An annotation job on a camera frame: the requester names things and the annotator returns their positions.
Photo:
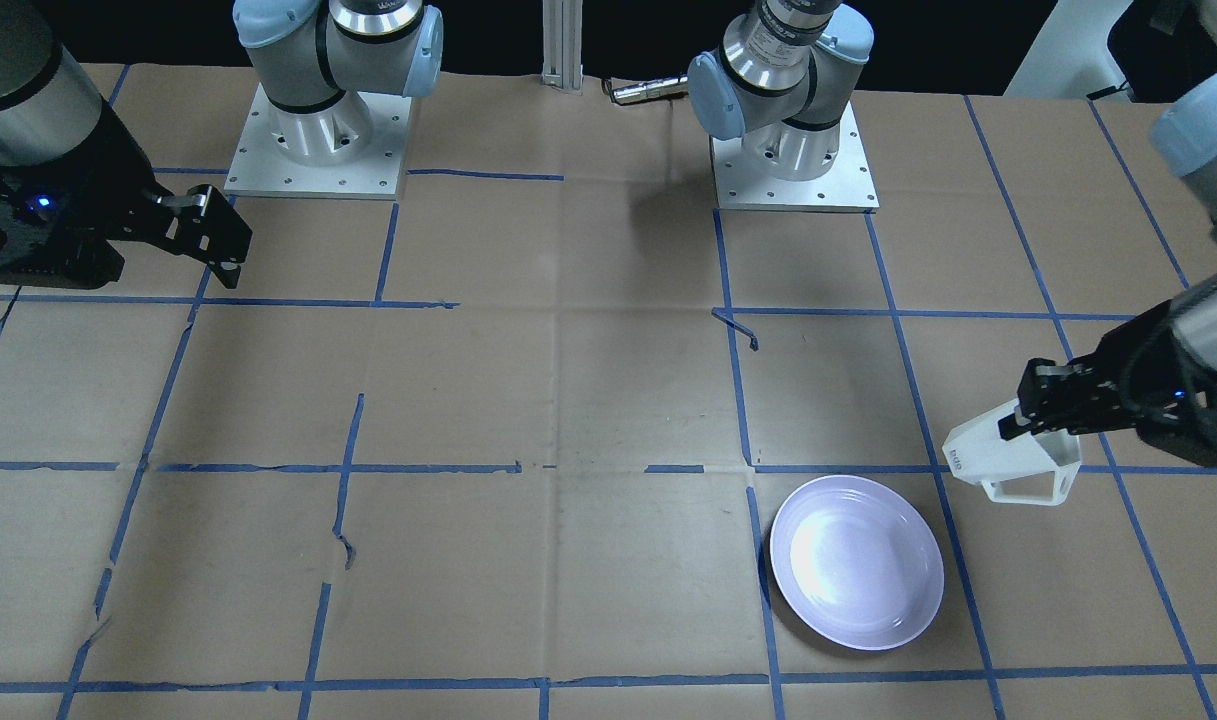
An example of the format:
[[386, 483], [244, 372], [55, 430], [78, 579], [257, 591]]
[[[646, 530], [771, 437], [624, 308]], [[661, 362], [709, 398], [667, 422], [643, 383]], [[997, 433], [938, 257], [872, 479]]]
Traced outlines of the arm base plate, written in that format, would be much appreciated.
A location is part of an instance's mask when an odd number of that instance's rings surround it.
[[710, 137], [723, 210], [873, 213], [881, 206], [852, 105], [821, 131], [776, 123], [744, 137]]
[[347, 92], [332, 108], [288, 113], [257, 88], [224, 191], [284, 199], [398, 199], [411, 97]]

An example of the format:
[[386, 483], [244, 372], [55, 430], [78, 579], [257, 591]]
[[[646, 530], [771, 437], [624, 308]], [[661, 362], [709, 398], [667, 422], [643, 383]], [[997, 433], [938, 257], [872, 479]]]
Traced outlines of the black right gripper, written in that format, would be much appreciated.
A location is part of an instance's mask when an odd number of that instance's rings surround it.
[[150, 243], [239, 287], [252, 229], [219, 192], [170, 193], [101, 102], [90, 137], [58, 159], [0, 165], [0, 285], [97, 289], [124, 266], [114, 241]]

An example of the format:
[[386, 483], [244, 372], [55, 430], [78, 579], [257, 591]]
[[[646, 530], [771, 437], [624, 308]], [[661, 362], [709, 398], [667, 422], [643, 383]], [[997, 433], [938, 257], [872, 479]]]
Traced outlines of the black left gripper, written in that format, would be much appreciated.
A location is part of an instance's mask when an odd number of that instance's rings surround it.
[[1217, 369], [1180, 341], [1171, 310], [1170, 300], [1152, 306], [1069, 364], [1030, 359], [998, 435], [1132, 429], [1148, 446], [1217, 468]]

